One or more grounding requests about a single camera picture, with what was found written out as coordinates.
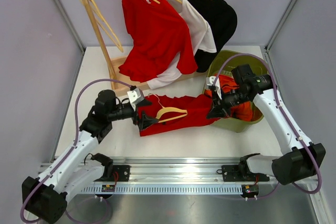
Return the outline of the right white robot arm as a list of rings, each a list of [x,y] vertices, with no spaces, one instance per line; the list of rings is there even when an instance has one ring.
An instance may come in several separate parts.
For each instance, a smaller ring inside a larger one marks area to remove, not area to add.
[[[250,154],[242,157],[238,173],[244,180],[256,174],[275,177],[282,185],[316,175],[321,179],[320,166],[326,150],[321,143],[315,144],[299,128],[269,74],[256,75],[249,65],[240,65],[232,70],[238,87],[229,92],[221,88],[219,77],[206,79],[206,89],[212,93],[212,108],[207,118],[227,118],[233,107],[252,102],[263,114],[279,143],[282,156]]]

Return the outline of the orange t shirt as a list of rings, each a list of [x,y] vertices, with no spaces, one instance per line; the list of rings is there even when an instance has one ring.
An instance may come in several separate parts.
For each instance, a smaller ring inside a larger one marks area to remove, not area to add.
[[[229,76],[223,74],[219,75],[219,81],[221,89],[224,93],[229,93],[228,107],[230,108],[230,115],[228,118],[233,118],[234,115],[240,120],[251,120],[251,108],[250,101],[247,96],[239,91],[239,85],[235,80]],[[204,91],[204,94],[212,99],[211,91]]]

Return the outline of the yellow hanger of orange shirt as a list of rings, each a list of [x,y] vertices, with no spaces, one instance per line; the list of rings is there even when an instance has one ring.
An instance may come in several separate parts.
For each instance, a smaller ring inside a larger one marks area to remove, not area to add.
[[[105,17],[102,15],[99,7],[95,3],[95,0],[80,0],[81,4],[84,6],[88,17],[90,19],[91,25],[93,27],[94,33],[97,37],[101,49],[106,49],[105,42],[103,40],[100,29],[102,29],[109,39],[114,43],[114,45],[119,49],[120,52],[123,52],[122,44],[114,33],[111,26],[106,21]]]

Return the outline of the yellow hanger of front red shirt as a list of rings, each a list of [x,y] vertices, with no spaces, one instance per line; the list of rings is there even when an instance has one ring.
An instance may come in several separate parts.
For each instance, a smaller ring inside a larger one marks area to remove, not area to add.
[[[174,121],[188,115],[188,111],[186,109],[180,109],[173,106],[164,106],[157,94],[150,93],[146,96],[146,98],[150,97],[155,97],[155,102],[159,105],[159,109],[157,110],[156,115],[149,116],[159,119],[158,123]]]

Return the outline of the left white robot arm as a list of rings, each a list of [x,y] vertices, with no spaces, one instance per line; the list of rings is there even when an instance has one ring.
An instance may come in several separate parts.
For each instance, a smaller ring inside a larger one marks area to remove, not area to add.
[[[109,134],[112,122],[132,119],[137,124],[138,109],[152,104],[135,86],[127,94],[129,101],[122,104],[117,102],[114,91],[100,91],[86,119],[76,125],[73,143],[40,175],[28,176],[23,181],[20,217],[24,223],[34,222],[25,218],[25,211],[38,220],[57,222],[72,199],[87,185],[96,179],[107,181],[113,176],[113,161],[102,154],[90,165],[78,166]]]

